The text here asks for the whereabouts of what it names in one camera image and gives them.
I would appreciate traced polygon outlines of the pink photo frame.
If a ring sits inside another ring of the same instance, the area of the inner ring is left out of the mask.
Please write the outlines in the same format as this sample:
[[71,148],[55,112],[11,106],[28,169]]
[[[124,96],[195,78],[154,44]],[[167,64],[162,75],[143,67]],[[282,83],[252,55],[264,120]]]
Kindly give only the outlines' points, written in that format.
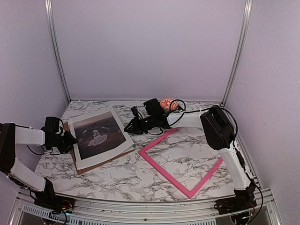
[[153,148],[155,145],[159,144],[161,141],[166,139],[171,134],[175,133],[178,129],[172,128],[162,134],[160,137],[152,141],[150,144],[146,145],[144,148],[138,151],[138,154],[150,164],[159,174],[161,174],[166,180],[168,180],[174,187],[176,187],[182,194],[184,194],[188,199],[191,199],[198,193],[198,191],[206,184],[206,182],[212,177],[212,175],[217,171],[217,169],[223,163],[223,159],[220,158],[214,164],[214,166],[209,170],[209,172],[200,180],[200,182],[192,189],[188,190],[183,186],[178,180],[176,180],[171,174],[169,174],[163,167],[161,167],[157,162],[155,162],[148,154],[147,151]]

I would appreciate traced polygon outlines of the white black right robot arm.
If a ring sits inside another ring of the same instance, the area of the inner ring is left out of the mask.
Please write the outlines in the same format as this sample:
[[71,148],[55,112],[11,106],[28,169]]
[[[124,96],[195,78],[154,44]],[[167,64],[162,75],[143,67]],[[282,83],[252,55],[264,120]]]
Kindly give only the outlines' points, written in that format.
[[218,200],[216,208],[220,214],[236,212],[255,207],[254,191],[257,188],[242,154],[235,146],[237,123],[228,119],[229,111],[213,105],[202,110],[187,111],[174,99],[162,104],[156,98],[144,102],[148,117],[143,117],[137,107],[132,107],[134,118],[124,131],[131,134],[147,134],[153,128],[201,128],[207,144],[221,156],[230,172],[234,184],[234,197]]

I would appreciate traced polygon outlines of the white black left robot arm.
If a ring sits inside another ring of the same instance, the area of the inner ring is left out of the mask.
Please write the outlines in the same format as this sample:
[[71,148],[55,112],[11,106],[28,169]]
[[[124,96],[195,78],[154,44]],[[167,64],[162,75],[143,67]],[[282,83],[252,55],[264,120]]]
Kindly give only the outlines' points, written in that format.
[[71,210],[75,201],[71,197],[56,194],[53,183],[33,171],[27,161],[22,160],[21,150],[30,156],[42,156],[47,150],[51,156],[69,153],[78,140],[64,129],[60,118],[48,116],[40,129],[2,123],[0,125],[0,171],[15,184],[29,191],[34,203],[55,212]]

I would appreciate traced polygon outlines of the red white patterned bowl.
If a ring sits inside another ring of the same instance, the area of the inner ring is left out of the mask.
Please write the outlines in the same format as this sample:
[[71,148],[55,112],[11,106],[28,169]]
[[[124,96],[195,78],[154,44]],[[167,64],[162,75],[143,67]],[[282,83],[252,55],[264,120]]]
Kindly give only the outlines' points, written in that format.
[[159,103],[160,103],[160,106],[163,108],[163,110],[165,110],[166,112],[176,109],[176,107],[178,105],[178,103],[176,101],[174,101],[173,98],[169,98],[169,97],[161,99],[159,101]]

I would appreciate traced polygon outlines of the aluminium left corner post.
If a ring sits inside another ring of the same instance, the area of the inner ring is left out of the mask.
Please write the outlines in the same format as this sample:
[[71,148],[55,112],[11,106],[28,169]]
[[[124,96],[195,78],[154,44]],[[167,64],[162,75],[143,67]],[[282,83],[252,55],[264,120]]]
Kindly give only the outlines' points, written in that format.
[[67,80],[65,77],[61,57],[60,57],[59,44],[58,44],[57,35],[56,35],[55,21],[54,21],[54,16],[53,16],[53,6],[52,6],[51,0],[45,0],[45,10],[46,10],[46,18],[47,18],[47,22],[48,22],[50,39],[51,39],[51,43],[52,43],[53,54],[54,54],[61,86],[62,86],[64,95],[65,95],[66,101],[69,104],[71,102],[71,96],[70,96],[69,88],[67,85]]

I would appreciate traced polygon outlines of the aluminium corner post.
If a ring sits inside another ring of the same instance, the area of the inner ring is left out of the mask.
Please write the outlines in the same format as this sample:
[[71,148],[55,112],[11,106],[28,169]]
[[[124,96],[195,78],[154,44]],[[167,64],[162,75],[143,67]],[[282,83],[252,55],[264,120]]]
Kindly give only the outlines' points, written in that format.
[[238,73],[239,65],[240,65],[240,60],[241,56],[243,53],[243,49],[245,47],[247,35],[248,35],[248,29],[249,29],[249,24],[250,24],[250,17],[251,17],[251,12],[252,12],[252,7],[253,7],[253,1],[252,0],[246,0],[245,1],[245,6],[244,6],[244,12],[243,12],[243,17],[241,21],[241,28],[240,28],[240,34],[239,34],[239,39],[237,42],[237,48],[235,51],[234,55],[234,60],[232,64],[232,68],[230,71],[230,76],[229,80],[226,85],[226,89],[221,101],[221,104],[223,106],[226,106],[230,97],[230,94],[233,89],[234,81]]
[[71,102],[71,96],[70,96],[69,88],[67,85],[67,80],[65,77],[61,57],[60,57],[59,44],[58,44],[57,35],[56,35],[55,21],[54,21],[54,16],[53,16],[53,6],[52,6],[51,0],[45,0],[45,10],[46,10],[46,18],[47,18],[47,22],[48,22],[50,39],[51,39],[51,43],[52,43],[53,54],[54,54],[61,86],[62,86],[64,95],[65,95],[66,101],[69,104]]

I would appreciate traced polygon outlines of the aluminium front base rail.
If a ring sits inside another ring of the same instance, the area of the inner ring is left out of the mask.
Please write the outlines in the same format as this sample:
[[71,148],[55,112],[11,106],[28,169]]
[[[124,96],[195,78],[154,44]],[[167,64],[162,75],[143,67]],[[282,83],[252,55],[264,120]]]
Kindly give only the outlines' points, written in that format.
[[52,214],[34,204],[30,194],[20,189],[8,224],[39,225],[280,225],[282,221],[269,188],[255,193],[256,207],[236,212],[218,212],[217,198],[183,202],[125,202],[75,197],[67,215]]

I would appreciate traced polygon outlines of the aluminium right corner post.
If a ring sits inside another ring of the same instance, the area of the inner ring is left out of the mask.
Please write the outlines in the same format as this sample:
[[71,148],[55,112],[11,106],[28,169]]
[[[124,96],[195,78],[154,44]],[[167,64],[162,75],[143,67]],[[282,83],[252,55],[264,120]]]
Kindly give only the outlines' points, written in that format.
[[244,6],[244,12],[243,12],[243,17],[241,21],[241,28],[240,28],[240,34],[239,34],[239,39],[237,42],[237,48],[235,51],[234,55],[234,60],[232,64],[232,68],[230,71],[230,76],[229,80],[226,85],[226,89],[221,101],[221,104],[223,106],[226,106],[230,97],[230,94],[233,89],[234,81],[238,73],[239,65],[240,65],[240,60],[241,56],[243,53],[243,49],[245,47],[247,35],[248,35],[248,29],[249,29],[249,24],[250,24],[250,17],[251,17],[251,12],[252,12],[252,7],[253,7],[253,1],[252,0],[246,0],[245,1],[245,6]]

